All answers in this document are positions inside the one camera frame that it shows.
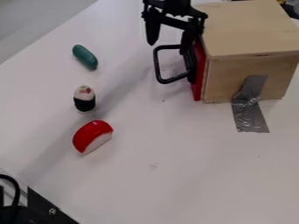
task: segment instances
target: red object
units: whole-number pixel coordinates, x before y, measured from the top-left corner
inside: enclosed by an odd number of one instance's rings
[[[77,130],[73,136],[73,145],[79,152],[84,153],[86,147],[93,142],[95,138],[112,132],[113,129],[108,123],[101,120],[94,120]]]
[[[200,101],[205,72],[205,51],[199,40],[194,45],[194,52],[198,61],[198,67],[196,71],[196,83],[191,84],[191,89],[193,92],[194,101]]]

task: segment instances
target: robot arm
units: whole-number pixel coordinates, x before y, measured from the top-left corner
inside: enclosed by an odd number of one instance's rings
[[[143,0],[143,19],[145,21],[148,43],[152,46],[159,38],[161,25],[172,26],[184,30],[181,39],[180,53],[184,54],[191,47],[192,42],[202,35],[205,20],[208,16],[191,7],[190,0]],[[188,22],[172,16],[190,17]]]

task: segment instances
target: maki roll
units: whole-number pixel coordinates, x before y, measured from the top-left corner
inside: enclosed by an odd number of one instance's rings
[[[73,95],[73,101],[76,109],[81,112],[88,112],[95,108],[95,94],[89,86],[82,85],[78,87]]]

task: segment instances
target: sushi toy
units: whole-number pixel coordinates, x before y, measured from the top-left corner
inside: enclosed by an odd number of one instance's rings
[[[87,85],[78,87],[73,94],[76,109],[80,112],[89,112],[95,108],[95,94]]]
[[[81,127],[73,136],[75,149],[86,155],[112,138],[112,127],[102,120],[94,120]]]

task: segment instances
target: silver tape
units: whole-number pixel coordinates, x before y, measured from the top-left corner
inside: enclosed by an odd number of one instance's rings
[[[239,132],[269,133],[259,106],[266,75],[250,75],[232,101],[233,119]]]

